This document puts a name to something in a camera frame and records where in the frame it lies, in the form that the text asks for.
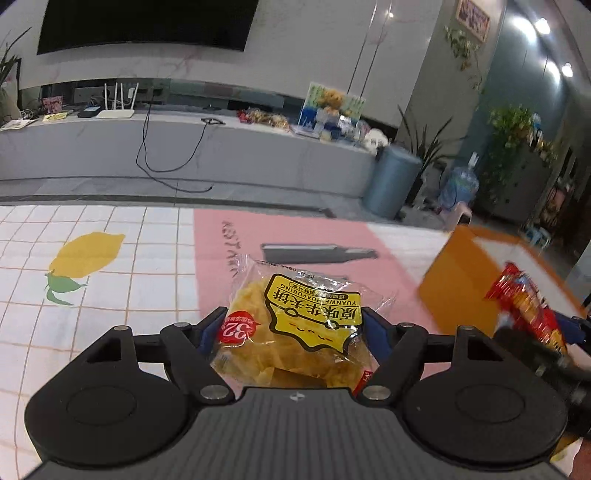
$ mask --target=yellow lemon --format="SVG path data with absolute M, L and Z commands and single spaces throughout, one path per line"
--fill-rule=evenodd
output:
M 124 238 L 104 232 L 79 236 L 61 248 L 48 270 L 55 277 L 86 277 L 117 257 Z

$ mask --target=orange box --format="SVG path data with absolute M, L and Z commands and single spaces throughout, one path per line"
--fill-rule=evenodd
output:
M 418 288 L 441 333 L 455 335 L 458 326 L 474 325 L 488 336 L 494 334 L 500 310 L 495 300 L 485 296 L 507 261 L 532 278 L 552 309 L 585 317 L 560 277 L 528 244 L 515 236 L 460 225 Z

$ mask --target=yellow label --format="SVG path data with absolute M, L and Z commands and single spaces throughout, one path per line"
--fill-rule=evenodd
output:
M 51 113 L 43 117 L 44 122 L 53 122 L 54 120 L 63 120 L 68 116 L 68 112 Z
M 361 295 L 354 291 L 320 290 L 275 274 L 265 303 L 271 331 L 295 338 L 306 350 L 330 347 L 345 353 L 361 332 Z

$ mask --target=bag of chips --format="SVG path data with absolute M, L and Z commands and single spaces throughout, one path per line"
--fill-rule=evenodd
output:
M 393 299 L 360 284 L 237 258 L 228 315 L 212 367 L 243 385 L 358 390 L 376 362 L 363 339 L 361 307 L 385 315 Z
M 496 299 L 501 309 L 511 315 L 514 329 L 528 332 L 548 348 L 567 355 L 554 312 L 545 304 L 531 278 L 515 264 L 507 262 L 486 298 Z

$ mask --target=pink tablecloth section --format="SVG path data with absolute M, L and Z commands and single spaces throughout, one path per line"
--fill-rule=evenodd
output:
M 388 247 L 365 223 L 325 218 L 266 215 L 236 210 L 195 210 L 195 258 L 199 304 L 203 314 L 228 304 L 232 259 L 248 254 L 263 260 L 262 244 L 335 244 L 368 248 L 377 258 L 336 264 L 296 265 L 328 276 L 347 277 L 384 297 L 395 296 L 392 323 L 413 322 L 429 332 L 437 328 L 417 298 L 417 284 Z

